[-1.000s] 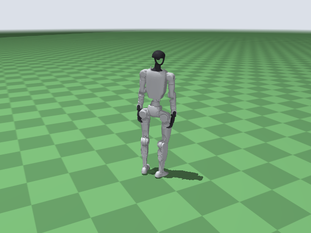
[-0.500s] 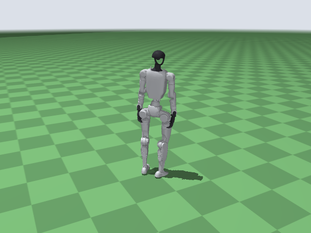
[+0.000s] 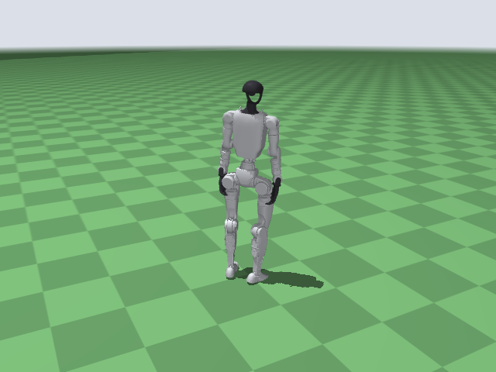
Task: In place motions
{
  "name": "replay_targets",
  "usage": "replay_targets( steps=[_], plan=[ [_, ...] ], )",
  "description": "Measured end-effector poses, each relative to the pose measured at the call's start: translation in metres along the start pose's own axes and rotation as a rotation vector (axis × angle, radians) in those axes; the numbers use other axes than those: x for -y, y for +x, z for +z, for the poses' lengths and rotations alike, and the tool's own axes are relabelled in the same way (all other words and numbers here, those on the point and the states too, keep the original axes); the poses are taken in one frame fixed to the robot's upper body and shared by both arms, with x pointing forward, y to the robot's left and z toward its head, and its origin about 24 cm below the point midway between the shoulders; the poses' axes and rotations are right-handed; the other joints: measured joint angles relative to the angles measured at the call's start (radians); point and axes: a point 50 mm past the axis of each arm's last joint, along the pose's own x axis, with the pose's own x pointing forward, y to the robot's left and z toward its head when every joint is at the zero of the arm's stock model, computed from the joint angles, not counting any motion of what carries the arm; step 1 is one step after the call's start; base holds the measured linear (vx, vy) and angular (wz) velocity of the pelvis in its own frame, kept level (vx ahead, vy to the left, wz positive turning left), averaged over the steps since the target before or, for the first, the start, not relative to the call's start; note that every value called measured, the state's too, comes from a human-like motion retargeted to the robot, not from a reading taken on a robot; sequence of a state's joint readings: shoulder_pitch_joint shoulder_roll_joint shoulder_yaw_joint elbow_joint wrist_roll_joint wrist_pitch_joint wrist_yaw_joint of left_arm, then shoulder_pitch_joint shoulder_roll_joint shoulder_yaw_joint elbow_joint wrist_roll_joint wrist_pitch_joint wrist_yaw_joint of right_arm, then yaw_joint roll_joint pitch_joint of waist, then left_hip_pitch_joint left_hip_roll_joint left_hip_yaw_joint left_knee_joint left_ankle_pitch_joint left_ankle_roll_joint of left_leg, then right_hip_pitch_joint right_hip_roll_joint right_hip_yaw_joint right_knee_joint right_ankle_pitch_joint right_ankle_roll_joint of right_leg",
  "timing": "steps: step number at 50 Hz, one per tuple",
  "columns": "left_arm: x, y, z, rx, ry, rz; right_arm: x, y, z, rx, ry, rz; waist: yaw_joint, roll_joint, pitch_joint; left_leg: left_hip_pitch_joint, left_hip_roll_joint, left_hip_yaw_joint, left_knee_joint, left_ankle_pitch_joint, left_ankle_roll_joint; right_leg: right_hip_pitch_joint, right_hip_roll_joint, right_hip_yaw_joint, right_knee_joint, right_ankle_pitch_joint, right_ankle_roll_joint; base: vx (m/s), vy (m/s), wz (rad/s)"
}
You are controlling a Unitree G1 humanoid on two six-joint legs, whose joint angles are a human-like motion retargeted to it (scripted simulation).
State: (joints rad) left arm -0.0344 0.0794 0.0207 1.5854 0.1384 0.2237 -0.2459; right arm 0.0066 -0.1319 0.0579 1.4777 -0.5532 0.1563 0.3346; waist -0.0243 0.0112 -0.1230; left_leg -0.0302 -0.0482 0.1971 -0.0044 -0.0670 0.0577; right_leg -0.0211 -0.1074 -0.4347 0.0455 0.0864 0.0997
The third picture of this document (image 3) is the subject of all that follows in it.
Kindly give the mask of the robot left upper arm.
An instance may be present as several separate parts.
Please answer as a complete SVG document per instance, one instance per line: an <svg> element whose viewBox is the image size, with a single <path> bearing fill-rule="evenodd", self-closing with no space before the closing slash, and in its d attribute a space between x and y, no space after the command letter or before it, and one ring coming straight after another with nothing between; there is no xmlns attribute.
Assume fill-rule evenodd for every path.
<svg viewBox="0 0 496 372"><path fill-rule="evenodd" d="M233 134L233 114L234 110L226 112L223 117L223 125L222 125L222 136L223 136L223 141L222 141L222 147L226 149L232 149L233 148L233 140L231 139L232 134Z"/></svg>

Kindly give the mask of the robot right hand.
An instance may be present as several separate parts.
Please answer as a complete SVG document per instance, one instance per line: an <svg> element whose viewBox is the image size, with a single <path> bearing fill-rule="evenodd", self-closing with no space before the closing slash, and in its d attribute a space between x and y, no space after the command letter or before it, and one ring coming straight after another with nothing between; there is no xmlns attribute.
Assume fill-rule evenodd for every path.
<svg viewBox="0 0 496 372"><path fill-rule="evenodd" d="M278 192L279 192L279 187L281 186L281 179L279 177L277 177L275 183L273 182L272 185L274 187L273 187L272 193L270 193L271 194L271 197L270 197L271 200L268 203L265 203L265 205L272 205L273 203L275 203Z"/></svg>

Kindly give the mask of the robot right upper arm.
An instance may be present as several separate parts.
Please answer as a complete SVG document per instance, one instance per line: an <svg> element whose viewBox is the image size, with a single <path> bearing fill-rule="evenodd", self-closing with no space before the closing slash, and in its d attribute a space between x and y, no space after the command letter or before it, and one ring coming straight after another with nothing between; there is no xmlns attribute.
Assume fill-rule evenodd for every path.
<svg viewBox="0 0 496 372"><path fill-rule="evenodd" d="M270 157L277 157L277 148L279 142L279 120L277 117L272 115L264 116L264 124L269 129L268 140L270 146L267 149L267 154Z"/></svg>

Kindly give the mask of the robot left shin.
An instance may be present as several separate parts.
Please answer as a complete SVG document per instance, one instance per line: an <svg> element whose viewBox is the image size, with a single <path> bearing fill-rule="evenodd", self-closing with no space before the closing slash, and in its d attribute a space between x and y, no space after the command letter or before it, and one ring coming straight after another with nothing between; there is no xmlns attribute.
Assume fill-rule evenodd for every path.
<svg viewBox="0 0 496 372"><path fill-rule="evenodd" d="M228 267L231 264L232 268L234 268L234 253L235 253L235 249L236 249L237 231L236 232L228 232L227 231L227 222L228 222L228 219L225 220L225 245L226 245L226 252L227 252L227 256L228 256Z"/></svg>

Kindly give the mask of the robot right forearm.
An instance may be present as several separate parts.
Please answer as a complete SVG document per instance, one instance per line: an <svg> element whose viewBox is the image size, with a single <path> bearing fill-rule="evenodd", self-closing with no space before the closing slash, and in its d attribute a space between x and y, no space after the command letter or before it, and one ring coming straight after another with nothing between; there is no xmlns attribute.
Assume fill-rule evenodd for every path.
<svg viewBox="0 0 496 372"><path fill-rule="evenodd" d="M282 177L281 177L281 149L280 147L277 148L277 157L271 158L270 159L271 163L271 172L273 175L273 182L275 183L276 178L279 177L282 182Z"/></svg>

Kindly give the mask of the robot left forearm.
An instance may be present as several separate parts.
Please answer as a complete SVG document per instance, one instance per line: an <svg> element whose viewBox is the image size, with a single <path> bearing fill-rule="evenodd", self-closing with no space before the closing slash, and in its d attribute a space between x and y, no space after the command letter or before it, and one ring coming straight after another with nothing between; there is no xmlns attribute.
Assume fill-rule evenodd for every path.
<svg viewBox="0 0 496 372"><path fill-rule="evenodd" d="M229 155L231 154L231 150L230 149L223 148L222 145L221 145L220 153L221 153L221 157L220 157L219 168L222 167L223 170L224 170L224 174L226 174L228 172ZM219 168L218 168L218 171L219 171Z"/></svg>

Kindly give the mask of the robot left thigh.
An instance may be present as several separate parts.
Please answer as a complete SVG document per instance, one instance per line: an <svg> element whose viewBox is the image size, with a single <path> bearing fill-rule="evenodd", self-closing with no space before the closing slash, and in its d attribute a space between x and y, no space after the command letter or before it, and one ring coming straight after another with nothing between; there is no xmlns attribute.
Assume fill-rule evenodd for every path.
<svg viewBox="0 0 496 372"><path fill-rule="evenodd" d="M238 230L237 210L239 201L239 185L235 183L236 172L230 172L222 179L222 186L226 188L224 195L226 200L226 219L228 233L233 233Z"/></svg>

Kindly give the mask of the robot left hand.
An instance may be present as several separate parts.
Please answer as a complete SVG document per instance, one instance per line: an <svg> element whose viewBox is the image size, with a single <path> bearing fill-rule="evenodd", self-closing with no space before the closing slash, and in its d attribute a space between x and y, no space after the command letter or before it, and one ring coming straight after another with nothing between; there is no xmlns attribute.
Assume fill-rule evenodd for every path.
<svg viewBox="0 0 496 372"><path fill-rule="evenodd" d="M227 173L226 173L226 174L227 174ZM220 167L220 168L219 168L219 176L220 176L220 178L219 178L219 191L220 191L220 193L221 193L222 195L225 195L225 196L227 196L227 194L226 194L226 192L225 192L226 188L224 188L224 187L222 186L222 179L224 178L224 176L225 176L226 174L224 174L224 170L223 170L223 168L222 168L222 167Z"/></svg>

